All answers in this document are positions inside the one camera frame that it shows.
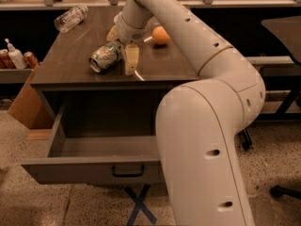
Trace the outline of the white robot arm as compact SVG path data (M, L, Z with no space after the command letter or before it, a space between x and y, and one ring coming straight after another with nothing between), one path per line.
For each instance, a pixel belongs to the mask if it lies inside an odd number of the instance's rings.
M127 0L119 40L140 43L156 18L198 76L168 92L155 130L177 226L255 226L234 138L260 114L261 75L228 41L177 0Z

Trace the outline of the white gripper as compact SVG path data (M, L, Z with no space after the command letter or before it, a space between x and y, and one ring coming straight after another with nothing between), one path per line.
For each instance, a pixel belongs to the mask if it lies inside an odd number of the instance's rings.
M127 44L124 50L126 75L132 75L136 70L139 60L137 44L143 40L147 23L148 16L146 13L122 11L115 17L115 25L112 26L106 36L107 41L119 39L122 43Z

